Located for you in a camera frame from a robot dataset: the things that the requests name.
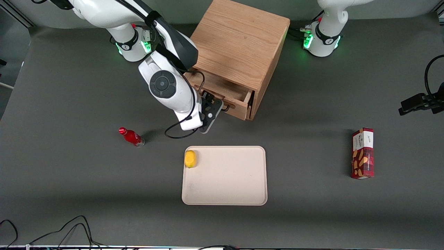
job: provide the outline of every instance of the red bottle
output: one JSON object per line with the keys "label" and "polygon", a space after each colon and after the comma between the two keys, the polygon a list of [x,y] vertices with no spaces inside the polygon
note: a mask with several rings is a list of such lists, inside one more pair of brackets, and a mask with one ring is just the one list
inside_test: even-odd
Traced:
{"label": "red bottle", "polygon": [[125,138],[127,142],[132,143],[138,148],[145,144],[145,140],[132,130],[127,130],[126,128],[121,127],[119,133],[123,135],[123,138]]}

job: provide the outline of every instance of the beige tray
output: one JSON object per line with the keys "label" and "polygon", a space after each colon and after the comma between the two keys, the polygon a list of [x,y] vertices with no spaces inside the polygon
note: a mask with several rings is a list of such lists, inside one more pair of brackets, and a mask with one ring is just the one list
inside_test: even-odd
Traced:
{"label": "beige tray", "polygon": [[261,206],[267,202],[265,150],[260,146],[191,146],[194,168],[183,166],[187,205]]}

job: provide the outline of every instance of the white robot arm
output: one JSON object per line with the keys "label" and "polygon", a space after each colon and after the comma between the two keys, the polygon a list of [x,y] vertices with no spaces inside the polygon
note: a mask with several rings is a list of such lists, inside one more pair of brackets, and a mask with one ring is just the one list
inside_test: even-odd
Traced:
{"label": "white robot arm", "polygon": [[[198,50],[188,37],[142,0],[50,1],[61,9],[72,9],[79,18],[96,27],[107,29],[126,60],[143,60],[139,71],[154,98],[174,110],[179,120],[175,125],[180,124],[182,130],[208,132],[223,102],[208,94],[202,99],[183,76],[198,58]],[[145,22],[155,31],[159,45],[154,52],[151,53],[150,32],[131,25],[137,21]]]}
{"label": "white robot arm", "polygon": [[349,20],[349,14],[345,9],[372,1],[374,0],[317,0],[324,10],[324,15],[321,21],[315,20],[305,28],[301,28],[301,31],[306,32],[303,48],[315,56],[330,55],[338,46],[340,33]]}

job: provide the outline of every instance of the wooden drawer cabinet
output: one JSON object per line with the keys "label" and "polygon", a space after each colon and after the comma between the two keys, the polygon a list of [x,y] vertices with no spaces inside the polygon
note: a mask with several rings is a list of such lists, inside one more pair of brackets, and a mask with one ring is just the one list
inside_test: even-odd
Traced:
{"label": "wooden drawer cabinet", "polygon": [[[193,35],[194,68],[206,90],[230,105],[226,112],[253,120],[278,63],[290,20],[230,0],[213,0]],[[202,76],[185,74],[198,89]]]}

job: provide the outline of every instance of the gray table surface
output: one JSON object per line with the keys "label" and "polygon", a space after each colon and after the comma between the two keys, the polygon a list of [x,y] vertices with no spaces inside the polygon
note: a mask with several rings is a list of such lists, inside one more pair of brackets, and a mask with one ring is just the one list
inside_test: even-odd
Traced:
{"label": "gray table surface", "polygon": [[[444,116],[397,111],[425,92],[425,66],[444,53],[437,16],[352,20],[344,33],[327,58],[288,36],[254,121],[222,114],[208,134],[171,140],[175,115],[106,30],[32,29],[0,122],[0,217],[19,244],[84,214],[112,245],[443,249]],[[443,67],[431,69],[434,91]],[[120,126],[146,145],[126,143]],[[375,130],[375,177],[354,180],[351,133],[364,126]],[[183,204],[190,145],[263,146],[268,202]],[[9,243],[12,230],[0,230]],[[67,242],[86,243],[80,230]]]}

